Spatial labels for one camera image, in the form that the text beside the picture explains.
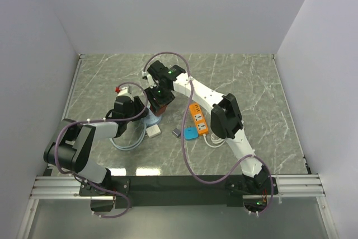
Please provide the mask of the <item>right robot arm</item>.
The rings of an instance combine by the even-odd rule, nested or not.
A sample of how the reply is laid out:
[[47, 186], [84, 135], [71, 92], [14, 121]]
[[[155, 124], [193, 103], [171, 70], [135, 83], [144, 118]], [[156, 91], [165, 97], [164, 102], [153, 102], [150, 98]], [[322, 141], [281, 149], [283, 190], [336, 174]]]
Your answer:
[[272, 174], [250, 145], [243, 126], [242, 114], [237, 99], [231, 93], [216, 92], [191, 76], [189, 67], [164, 66], [160, 61], [150, 58], [142, 71], [149, 83], [147, 96], [150, 109], [161, 115], [174, 100], [174, 94], [188, 97], [188, 103], [195, 102], [210, 113], [210, 129], [226, 143], [241, 166], [244, 186], [251, 194], [262, 194], [267, 190], [274, 194]]

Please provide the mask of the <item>red cube socket adapter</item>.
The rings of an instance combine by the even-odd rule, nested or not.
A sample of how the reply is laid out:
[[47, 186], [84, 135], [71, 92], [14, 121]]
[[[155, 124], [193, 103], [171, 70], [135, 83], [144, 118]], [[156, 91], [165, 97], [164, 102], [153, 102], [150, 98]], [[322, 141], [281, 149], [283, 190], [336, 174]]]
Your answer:
[[167, 105], [163, 105], [160, 107], [155, 107], [154, 105], [150, 106], [150, 110], [155, 116], [161, 116], [166, 111], [166, 108]]

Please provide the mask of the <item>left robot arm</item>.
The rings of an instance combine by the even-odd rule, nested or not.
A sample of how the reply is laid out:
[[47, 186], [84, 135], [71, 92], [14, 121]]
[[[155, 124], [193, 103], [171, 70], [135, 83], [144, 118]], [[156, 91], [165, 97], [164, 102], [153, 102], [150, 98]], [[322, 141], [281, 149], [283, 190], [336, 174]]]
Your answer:
[[111, 172], [90, 159], [93, 142], [120, 137], [129, 122], [138, 121], [147, 113], [139, 96], [118, 96], [104, 122], [82, 124], [63, 119], [44, 151], [43, 159], [91, 181], [92, 189], [98, 195], [106, 195], [114, 189]]

